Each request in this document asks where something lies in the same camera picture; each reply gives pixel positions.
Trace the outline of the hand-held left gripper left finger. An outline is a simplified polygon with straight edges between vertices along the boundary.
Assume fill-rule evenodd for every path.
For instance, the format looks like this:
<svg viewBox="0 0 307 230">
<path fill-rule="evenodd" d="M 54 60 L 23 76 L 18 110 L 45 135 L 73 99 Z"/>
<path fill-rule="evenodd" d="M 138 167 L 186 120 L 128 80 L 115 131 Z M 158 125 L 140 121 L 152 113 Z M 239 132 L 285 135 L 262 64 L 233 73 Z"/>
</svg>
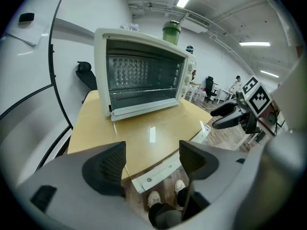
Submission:
<svg viewBox="0 0 307 230">
<path fill-rule="evenodd" d="M 125 201 L 124 141 L 55 158 L 21 183 L 15 195 L 45 230 L 149 230 Z"/>
</svg>

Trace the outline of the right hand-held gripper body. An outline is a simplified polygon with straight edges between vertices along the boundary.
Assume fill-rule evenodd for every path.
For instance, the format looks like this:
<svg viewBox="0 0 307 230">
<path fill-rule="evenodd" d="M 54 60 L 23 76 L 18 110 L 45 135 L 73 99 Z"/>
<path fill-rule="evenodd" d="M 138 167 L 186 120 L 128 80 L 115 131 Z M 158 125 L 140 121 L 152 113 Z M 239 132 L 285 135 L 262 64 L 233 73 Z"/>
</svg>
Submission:
<svg viewBox="0 0 307 230">
<path fill-rule="evenodd" d="M 272 103 L 272 98 L 255 75 L 244 84 L 240 92 L 236 92 L 236 102 L 242 113 L 239 123 L 245 133 L 259 133 L 258 119 Z"/>
</svg>

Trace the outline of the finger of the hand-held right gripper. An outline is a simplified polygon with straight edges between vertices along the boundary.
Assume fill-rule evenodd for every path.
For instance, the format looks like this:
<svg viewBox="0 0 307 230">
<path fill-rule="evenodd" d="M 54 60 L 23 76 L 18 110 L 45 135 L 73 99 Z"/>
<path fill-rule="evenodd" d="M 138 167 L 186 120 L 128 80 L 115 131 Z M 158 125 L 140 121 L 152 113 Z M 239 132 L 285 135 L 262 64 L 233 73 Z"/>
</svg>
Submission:
<svg viewBox="0 0 307 230">
<path fill-rule="evenodd" d="M 240 116 L 237 102 L 226 102 L 210 112 L 211 116 Z"/>
<path fill-rule="evenodd" d="M 225 129 L 239 125 L 244 114 L 231 113 L 213 122 L 212 126 L 215 129 Z"/>
</svg>

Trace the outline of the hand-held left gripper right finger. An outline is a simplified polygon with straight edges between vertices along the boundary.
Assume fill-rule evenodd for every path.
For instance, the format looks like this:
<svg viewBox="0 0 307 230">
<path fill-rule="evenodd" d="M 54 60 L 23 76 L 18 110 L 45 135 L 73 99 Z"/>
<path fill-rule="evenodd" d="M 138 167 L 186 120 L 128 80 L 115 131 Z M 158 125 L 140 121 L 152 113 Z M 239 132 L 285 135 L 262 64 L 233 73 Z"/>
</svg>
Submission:
<svg viewBox="0 0 307 230">
<path fill-rule="evenodd" d="M 187 200 L 183 211 L 167 214 L 175 230 L 231 230 L 240 204 L 255 179 L 262 149 L 249 153 L 208 145 L 179 142 L 179 159 L 189 177 Z M 197 214 L 188 217 L 195 209 Z"/>
</svg>

